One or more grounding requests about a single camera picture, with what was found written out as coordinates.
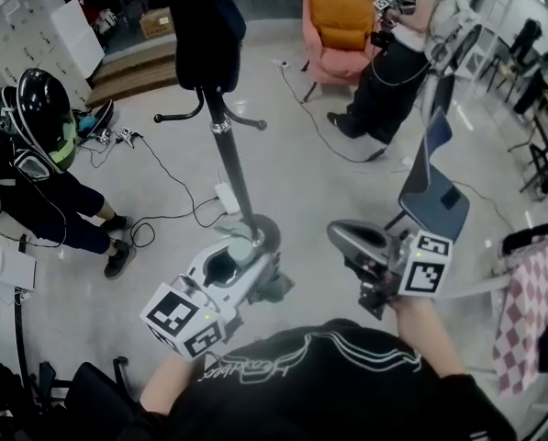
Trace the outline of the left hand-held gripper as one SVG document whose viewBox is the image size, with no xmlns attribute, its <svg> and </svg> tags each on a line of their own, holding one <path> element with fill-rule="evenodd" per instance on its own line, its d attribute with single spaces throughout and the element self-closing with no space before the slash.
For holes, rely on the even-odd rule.
<svg viewBox="0 0 548 441">
<path fill-rule="evenodd" d="M 245 239 L 199 252 L 186 272 L 162 283 L 140 314 L 153 336 L 187 361 L 226 342 L 242 324 L 240 307 L 283 297 L 280 254 Z"/>
</svg>

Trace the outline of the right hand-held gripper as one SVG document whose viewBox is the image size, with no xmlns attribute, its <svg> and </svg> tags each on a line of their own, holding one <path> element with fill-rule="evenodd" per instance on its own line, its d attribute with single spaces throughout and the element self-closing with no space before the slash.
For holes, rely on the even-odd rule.
<svg viewBox="0 0 548 441">
<path fill-rule="evenodd" d="M 396 298 L 436 297 L 452 262 L 453 241 L 431 232 L 391 235 L 372 222 L 334 220 L 327 234 L 360 281 L 359 305 L 378 320 Z"/>
</svg>

